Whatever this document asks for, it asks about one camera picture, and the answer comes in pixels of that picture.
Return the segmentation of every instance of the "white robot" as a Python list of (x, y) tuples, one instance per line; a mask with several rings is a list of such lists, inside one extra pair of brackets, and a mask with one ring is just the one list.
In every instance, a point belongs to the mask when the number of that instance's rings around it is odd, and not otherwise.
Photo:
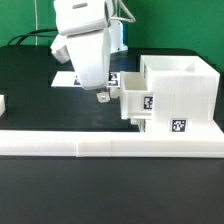
[[(130, 18), (117, 17), (118, 5)], [(108, 102), (110, 54), (127, 49), (120, 21), (135, 22), (134, 16), (121, 0), (55, 0), (54, 7), (59, 35), (52, 54), (61, 63), (71, 59), (81, 86)]]

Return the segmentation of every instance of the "black tabletop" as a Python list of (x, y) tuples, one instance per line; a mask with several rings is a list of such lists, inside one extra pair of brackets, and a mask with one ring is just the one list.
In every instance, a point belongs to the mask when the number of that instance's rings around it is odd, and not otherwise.
[[(195, 54), (135, 49), (114, 55), (111, 70), (138, 70), (143, 52)], [(7, 96), (0, 128), (136, 131), (120, 120), (116, 100), (101, 105), (94, 92), (51, 88), (62, 69), (71, 64), (56, 63), (47, 47), (0, 48), (0, 93)], [(220, 127), (222, 80), (215, 113)], [(222, 224), (223, 211), (224, 159), (0, 157), (2, 224)]]

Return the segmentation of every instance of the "black cable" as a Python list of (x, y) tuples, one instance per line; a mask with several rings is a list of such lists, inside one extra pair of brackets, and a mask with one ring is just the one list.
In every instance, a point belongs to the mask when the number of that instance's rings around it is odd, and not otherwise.
[(30, 34), (38, 34), (38, 33), (46, 33), (46, 32), (54, 32), (54, 31), (58, 31), (57, 28), (47, 28), (47, 29), (40, 29), (40, 30), (34, 30), (34, 31), (31, 31), (29, 32), (28, 34), (24, 35), (17, 43), (16, 45), (20, 45), (27, 37), (27, 35), (30, 35)]
[(38, 35), (38, 34), (25, 34), (25, 35), (19, 35), (16, 37), (13, 37), (9, 42), (8, 42), (8, 46), (17, 38), (24, 38), (23, 40), (25, 40), (27, 37), (55, 37), (55, 36), (50, 36), (50, 35)]

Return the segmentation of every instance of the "open box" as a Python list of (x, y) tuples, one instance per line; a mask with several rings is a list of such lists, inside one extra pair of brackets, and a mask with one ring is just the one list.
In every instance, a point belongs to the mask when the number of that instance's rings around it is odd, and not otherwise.
[(198, 56), (141, 56), (139, 73), (121, 73), (122, 119), (153, 133), (213, 128), (219, 76)]

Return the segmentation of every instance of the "white object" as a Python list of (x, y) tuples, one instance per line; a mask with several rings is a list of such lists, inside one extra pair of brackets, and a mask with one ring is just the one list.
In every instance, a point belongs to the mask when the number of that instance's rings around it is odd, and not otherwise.
[(223, 134), (0, 131), (0, 155), (224, 158)]
[(0, 95), (0, 117), (5, 112), (5, 99), (4, 95)]
[(55, 0), (59, 33), (70, 36), (101, 30), (108, 26), (109, 8), (105, 0)]
[(116, 17), (112, 16), (110, 19), (111, 20), (120, 20), (120, 21), (125, 21), (128, 23), (134, 23), (136, 21), (135, 17), (132, 15), (132, 13), (128, 10), (128, 8), (125, 6), (122, 0), (117, 0), (117, 3), (119, 4), (120, 8), (124, 10), (124, 12), (127, 14), (129, 18), (122, 18), (122, 17)]
[(111, 37), (110, 53), (128, 50), (128, 47), (123, 44), (123, 24), (120, 21), (111, 20), (109, 32)]
[(214, 125), (220, 74), (201, 58), (142, 56), (140, 71), (121, 73), (123, 119), (143, 119), (145, 131), (159, 134)]
[(102, 91), (96, 94), (97, 99), (100, 103), (107, 103), (110, 101), (110, 95), (108, 91)]
[(107, 86), (110, 65), (108, 29), (67, 38), (72, 64), (84, 89)]
[(65, 62), (70, 60), (70, 56), (68, 53), (67, 45), (66, 45), (66, 36), (61, 36), (58, 34), (51, 45), (51, 53), (52, 55), (61, 63), (64, 64)]

